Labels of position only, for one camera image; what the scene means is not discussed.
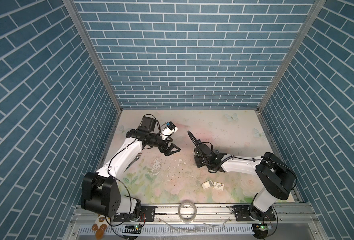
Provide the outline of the white staple box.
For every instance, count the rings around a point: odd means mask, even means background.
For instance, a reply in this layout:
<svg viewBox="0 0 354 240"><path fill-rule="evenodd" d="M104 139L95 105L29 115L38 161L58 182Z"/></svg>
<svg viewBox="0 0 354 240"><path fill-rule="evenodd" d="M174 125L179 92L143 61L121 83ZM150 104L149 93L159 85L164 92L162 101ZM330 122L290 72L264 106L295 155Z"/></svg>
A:
<svg viewBox="0 0 354 240"><path fill-rule="evenodd" d="M224 190L224 184L222 183L218 183L218 182L214 182L214 189L218 190L218 191L223 191Z"/></svg>

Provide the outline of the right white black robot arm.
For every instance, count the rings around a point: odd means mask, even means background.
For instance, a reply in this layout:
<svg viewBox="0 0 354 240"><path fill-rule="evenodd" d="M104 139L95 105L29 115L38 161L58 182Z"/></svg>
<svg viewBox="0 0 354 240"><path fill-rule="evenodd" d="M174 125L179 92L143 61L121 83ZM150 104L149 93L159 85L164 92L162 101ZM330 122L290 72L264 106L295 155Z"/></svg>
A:
<svg viewBox="0 0 354 240"><path fill-rule="evenodd" d="M236 172L257 176L263 188L253 198L248 207L249 216L261 221L278 200L287 200L297 183L295 172L273 153L266 152L261 157L237 157L214 152L204 143L196 144L195 163L198 168L208 168L209 173Z"/></svg>

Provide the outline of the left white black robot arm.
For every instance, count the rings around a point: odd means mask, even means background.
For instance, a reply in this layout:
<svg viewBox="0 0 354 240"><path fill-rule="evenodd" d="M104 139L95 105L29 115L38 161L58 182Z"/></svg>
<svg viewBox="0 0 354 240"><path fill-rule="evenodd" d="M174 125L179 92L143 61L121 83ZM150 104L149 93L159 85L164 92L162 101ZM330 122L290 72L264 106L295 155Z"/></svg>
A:
<svg viewBox="0 0 354 240"><path fill-rule="evenodd" d="M123 183L124 172L133 164L146 146L154 147L165 156L180 152L173 144L171 136L178 127L167 122L160 128L155 116L146 114L139 126L126 134L126 139L118 152L100 169L87 173L82 182L81 207L105 217L116 214L124 216L125 221L133 221L140 216L140 200L122 196L118 187Z"/></svg>

